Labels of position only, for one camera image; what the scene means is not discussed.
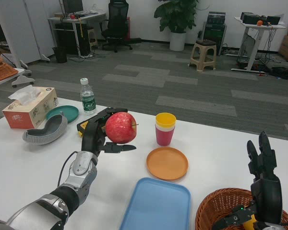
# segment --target silver robotic arm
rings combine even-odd
[[[86,200],[97,176],[97,156],[88,151],[77,153],[66,181],[23,207],[0,230],[62,230],[69,216]]]
[[[77,152],[75,161],[70,165],[66,181],[58,184],[50,194],[20,209],[5,225],[0,224],[0,230],[63,230],[68,218],[89,194],[90,186],[97,176],[96,166],[100,152],[120,153],[136,149],[132,145],[116,145],[112,142],[105,144],[106,134],[102,127],[107,119],[114,113],[127,111],[107,108],[91,118],[83,135],[82,150]]]

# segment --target tissue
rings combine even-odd
[[[41,90],[38,87],[32,87],[32,85],[28,85],[20,90],[17,90],[11,96],[9,96],[12,100],[18,100],[20,104],[27,105],[30,102],[34,101]]]

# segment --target white flower pot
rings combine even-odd
[[[173,51],[183,51],[187,33],[170,33],[169,49]]]

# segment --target plastic stool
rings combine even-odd
[[[199,48],[200,56],[194,57],[195,48],[197,47]],[[213,59],[206,57],[209,49],[214,50]],[[191,53],[191,64],[197,66],[197,71],[203,71],[206,66],[213,66],[213,69],[216,69],[216,43],[209,40],[197,40]]]
[[[87,33],[88,33],[88,40],[90,42],[90,49],[92,50],[92,46],[98,46],[97,34],[95,33],[95,29],[93,27],[87,28]]]

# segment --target white wall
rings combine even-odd
[[[58,0],[44,0],[49,5],[58,3]],[[131,37],[140,37],[146,40],[169,41],[169,30],[159,31],[159,19],[154,18],[156,8],[164,2],[158,0],[127,0],[129,3],[129,13],[131,18]],[[109,0],[83,0],[86,10],[90,10],[93,4],[104,12],[108,12]],[[240,16],[241,12],[253,12],[259,15],[277,15],[285,14],[285,26],[288,26],[288,0],[200,0],[198,9],[209,9],[197,11],[197,27],[187,31],[187,43],[194,43],[199,30],[202,30],[203,22],[207,19],[209,11],[226,12],[226,24],[228,26],[224,43],[229,47],[239,47],[241,44],[244,28],[234,19],[234,16]],[[272,42],[271,51],[278,51],[286,30],[278,30]],[[268,37],[265,32],[263,42],[259,49],[264,48]]]
[[[51,18],[54,17],[54,13],[61,12],[59,0],[42,0],[46,15]]]

